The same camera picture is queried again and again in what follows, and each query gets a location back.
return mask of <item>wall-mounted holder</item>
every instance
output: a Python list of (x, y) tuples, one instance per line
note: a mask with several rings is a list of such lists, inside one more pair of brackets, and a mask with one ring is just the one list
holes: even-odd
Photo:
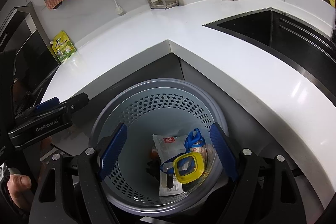
[(179, 5), (178, 0), (158, 0), (152, 2), (152, 0), (147, 0), (151, 9), (169, 9)]

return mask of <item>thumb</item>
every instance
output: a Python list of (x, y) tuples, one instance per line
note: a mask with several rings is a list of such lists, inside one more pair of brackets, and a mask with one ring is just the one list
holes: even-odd
[(27, 202), (22, 192), (29, 190), (32, 182), (27, 175), (11, 175), (7, 183), (7, 188), (13, 202), (19, 208), (29, 211), (31, 205)]

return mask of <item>human hand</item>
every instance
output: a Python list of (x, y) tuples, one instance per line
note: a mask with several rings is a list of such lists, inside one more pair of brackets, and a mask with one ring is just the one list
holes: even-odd
[[(51, 144), (51, 137), (45, 138), (41, 141), (41, 150), (45, 149)], [(38, 178), (38, 183), (41, 180), (41, 175), (45, 170), (46, 166), (41, 162), (40, 176)], [(27, 191), (31, 188), (32, 182), (27, 175), (10, 175), (9, 181), (7, 183), (7, 188), (10, 197), (16, 206), (23, 209), (24, 211), (29, 211), (31, 204), (26, 200), (22, 192)]]

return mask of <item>gray perforated basket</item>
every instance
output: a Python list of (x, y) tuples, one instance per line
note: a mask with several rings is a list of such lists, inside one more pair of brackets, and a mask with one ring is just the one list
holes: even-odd
[[(107, 199), (129, 213), (164, 216), (189, 208), (215, 185), (222, 172), (209, 136), (218, 122), (227, 134), (224, 115), (204, 90), (178, 79), (154, 79), (139, 83), (115, 97), (100, 113), (92, 129), (90, 146), (112, 134), (123, 122), (127, 141), (110, 176), (102, 182)], [(184, 192), (160, 197), (159, 182), (146, 172), (152, 135), (182, 136), (199, 128), (206, 141), (208, 160), (198, 180), (183, 185)]]

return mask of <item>kitchen counter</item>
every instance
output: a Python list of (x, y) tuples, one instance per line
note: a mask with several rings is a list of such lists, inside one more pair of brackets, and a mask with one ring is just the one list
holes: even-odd
[(336, 190), (336, 107), (281, 60), (203, 26), (264, 8), (281, 10), (331, 33), (327, 22), (280, 0), (206, 0), (169, 10), (148, 9), (94, 31), (94, 38), (61, 64), (43, 101), (55, 96), (63, 101), (81, 92), (91, 99), (173, 52), (229, 94), (282, 145), (326, 207)]

